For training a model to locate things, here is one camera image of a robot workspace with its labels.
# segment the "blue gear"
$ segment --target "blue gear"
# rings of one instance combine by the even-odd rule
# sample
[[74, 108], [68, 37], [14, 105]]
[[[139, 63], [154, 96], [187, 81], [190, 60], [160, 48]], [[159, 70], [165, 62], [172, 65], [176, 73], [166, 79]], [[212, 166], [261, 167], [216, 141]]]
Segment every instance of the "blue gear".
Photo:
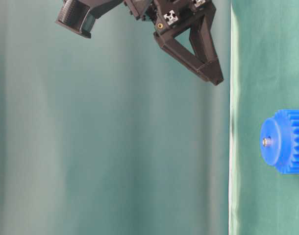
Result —
[[262, 157], [282, 174], [299, 174], [299, 110], [279, 110], [261, 129]]

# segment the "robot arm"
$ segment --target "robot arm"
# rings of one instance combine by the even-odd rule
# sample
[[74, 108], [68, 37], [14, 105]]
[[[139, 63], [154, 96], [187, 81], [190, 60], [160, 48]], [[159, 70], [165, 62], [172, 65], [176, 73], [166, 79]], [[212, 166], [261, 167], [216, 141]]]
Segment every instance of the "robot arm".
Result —
[[85, 38], [91, 38], [95, 20], [123, 0], [63, 0], [56, 23]]
[[[64, 0], [57, 23], [90, 38], [95, 20], [122, 0]], [[215, 51], [211, 25], [216, 8], [211, 0], [125, 0], [135, 19], [152, 21], [159, 46], [204, 81], [214, 85], [224, 78]], [[194, 54], [175, 38], [190, 29]]]

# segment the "table surface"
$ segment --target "table surface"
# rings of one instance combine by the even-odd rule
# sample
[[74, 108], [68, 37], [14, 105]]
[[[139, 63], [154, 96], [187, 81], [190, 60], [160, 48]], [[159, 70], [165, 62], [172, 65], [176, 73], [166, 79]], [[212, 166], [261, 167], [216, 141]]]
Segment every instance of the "table surface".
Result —
[[230, 234], [298, 235], [299, 175], [260, 155], [261, 124], [299, 109], [299, 0], [233, 0]]

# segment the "screw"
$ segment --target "screw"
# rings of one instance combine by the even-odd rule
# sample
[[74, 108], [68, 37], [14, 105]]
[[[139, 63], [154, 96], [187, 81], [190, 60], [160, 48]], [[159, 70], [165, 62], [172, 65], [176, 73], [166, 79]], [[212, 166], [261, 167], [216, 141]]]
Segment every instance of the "screw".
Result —
[[272, 145], [272, 139], [271, 138], [264, 138], [263, 139], [263, 146], [264, 147], [269, 147]]

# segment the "green fabric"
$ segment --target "green fabric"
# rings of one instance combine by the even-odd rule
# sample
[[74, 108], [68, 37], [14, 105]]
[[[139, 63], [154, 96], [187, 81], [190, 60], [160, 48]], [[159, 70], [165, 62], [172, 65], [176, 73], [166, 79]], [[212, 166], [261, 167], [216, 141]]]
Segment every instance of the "green fabric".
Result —
[[62, 0], [0, 0], [0, 235], [227, 233], [230, 7], [214, 2], [218, 87], [123, 4], [88, 40], [54, 23]]
[[299, 0], [233, 0], [232, 235], [298, 235], [299, 175], [260, 155], [261, 124], [299, 109]]

